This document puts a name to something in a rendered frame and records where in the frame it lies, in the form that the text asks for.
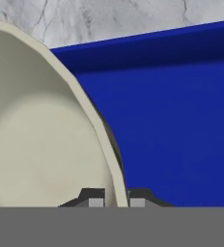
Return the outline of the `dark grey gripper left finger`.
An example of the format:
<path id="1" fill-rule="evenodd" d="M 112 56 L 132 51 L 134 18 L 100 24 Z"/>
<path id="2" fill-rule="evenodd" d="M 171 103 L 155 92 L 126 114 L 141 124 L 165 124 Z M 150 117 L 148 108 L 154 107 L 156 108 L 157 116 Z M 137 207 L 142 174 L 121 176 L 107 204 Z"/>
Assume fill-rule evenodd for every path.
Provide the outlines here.
<path id="1" fill-rule="evenodd" d="M 105 189 L 104 188 L 82 188 L 78 197 L 74 198 L 61 207 L 105 207 Z"/>

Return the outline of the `cream white bowl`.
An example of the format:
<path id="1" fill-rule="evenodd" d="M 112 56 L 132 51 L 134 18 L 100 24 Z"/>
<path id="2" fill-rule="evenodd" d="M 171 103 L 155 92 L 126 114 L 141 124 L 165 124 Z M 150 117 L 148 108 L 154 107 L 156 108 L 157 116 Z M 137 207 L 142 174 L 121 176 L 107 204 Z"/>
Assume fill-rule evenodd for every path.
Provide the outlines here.
<path id="1" fill-rule="evenodd" d="M 113 135 L 57 57 L 0 21 L 0 206 L 60 206 L 82 189 L 128 205 Z"/>

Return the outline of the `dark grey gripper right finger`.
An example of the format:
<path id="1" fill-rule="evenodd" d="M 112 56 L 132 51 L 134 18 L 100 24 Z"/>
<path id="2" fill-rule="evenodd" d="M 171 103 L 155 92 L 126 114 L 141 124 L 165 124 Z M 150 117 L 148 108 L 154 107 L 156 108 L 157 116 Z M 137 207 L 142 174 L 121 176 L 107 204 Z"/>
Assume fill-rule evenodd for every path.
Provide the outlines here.
<path id="1" fill-rule="evenodd" d="M 130 207 L 172 206 L 156 197 L 150 188 L 129 188 L 127 197 Z"/>

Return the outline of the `blue tray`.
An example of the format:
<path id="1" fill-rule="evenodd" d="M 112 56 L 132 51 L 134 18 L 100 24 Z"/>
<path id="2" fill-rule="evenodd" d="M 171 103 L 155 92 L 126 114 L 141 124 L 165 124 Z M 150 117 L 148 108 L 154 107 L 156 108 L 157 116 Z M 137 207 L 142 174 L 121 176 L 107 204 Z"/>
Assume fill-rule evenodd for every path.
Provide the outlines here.
<path id="1" fill-rule="evenodd" d="M 224 21 L 53 53 L 110 125 L 128 187 L 224 206 Z"/>

